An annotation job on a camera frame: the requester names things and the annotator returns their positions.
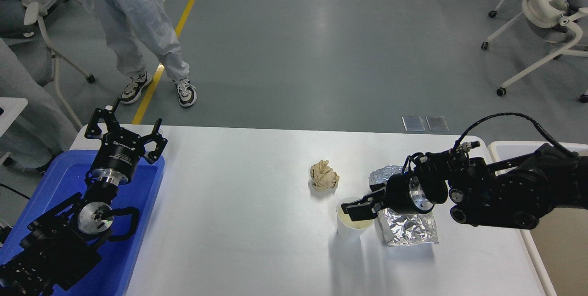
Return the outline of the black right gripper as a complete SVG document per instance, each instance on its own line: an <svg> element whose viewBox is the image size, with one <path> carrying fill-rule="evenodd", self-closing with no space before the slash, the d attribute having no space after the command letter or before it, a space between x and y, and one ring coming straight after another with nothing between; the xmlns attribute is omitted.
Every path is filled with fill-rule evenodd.
<svg viewBox="0 0 588 296"><path fill-rule="evenodd" d="M413 172L391 175L386 182L376 184L376 191L382 193L344 197L341 210L358 222L377 218L383 208L401 215L416 215L428 214L435 207Z"/></svg>

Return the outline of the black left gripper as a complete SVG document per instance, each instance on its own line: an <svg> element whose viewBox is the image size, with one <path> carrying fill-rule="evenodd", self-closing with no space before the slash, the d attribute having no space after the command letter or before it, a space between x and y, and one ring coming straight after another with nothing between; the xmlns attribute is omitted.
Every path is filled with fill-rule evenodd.
<svg viewBox="0 0 588 296"><path fill-rule="evenodd" d="M117 179L116 184L124 185L131 183L141 159L150 165L160 159L168 139L159 132L163 119L157 119L151 133L145 136L133 132L116 133L121 129L115 115L119 104L120 98L116 98L110 108L96 108L86 126L84 137L102 140L91 164L90 175L97 179ZM156 144L154 150L145 149L149 143Z"/></svg>

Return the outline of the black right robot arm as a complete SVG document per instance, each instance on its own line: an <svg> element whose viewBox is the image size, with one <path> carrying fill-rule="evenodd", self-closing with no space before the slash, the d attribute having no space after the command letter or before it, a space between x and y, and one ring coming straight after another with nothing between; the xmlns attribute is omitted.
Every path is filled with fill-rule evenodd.
<svg viewBox="0 0 588 296"><path fill-rule="evenodd" d="M469 152L481 144L464 138L477 125L502 112L481 118L443 152L409 155L398 174L370 185L361 199L340 205L354 222L375 219L391 209L397 214L427 214L448 199L450 216L461 224L531 230L555 208L587 208L588 158L556 141L533 118L531 122L546 143L535 151L488 164Z"/></svg>

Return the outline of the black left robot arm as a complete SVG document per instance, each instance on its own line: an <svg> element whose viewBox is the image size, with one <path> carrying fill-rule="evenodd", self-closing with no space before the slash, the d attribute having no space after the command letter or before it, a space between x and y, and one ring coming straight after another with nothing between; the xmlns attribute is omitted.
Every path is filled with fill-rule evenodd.
<svg viewBox="0 0 588 296"><path fill-rule="evenodd" d="M119 186L132 181L141 159L155 164L168 140L153 130L139 135L120 126L115 112L96 108L84 136L99 139L100 148L84 177L86 191L75 193L28 224L23 250L1 265L3 296L50 296L58 285L69 290L102 260L105 242L126 241L138 230L141 211L113 208Z"/></svg>

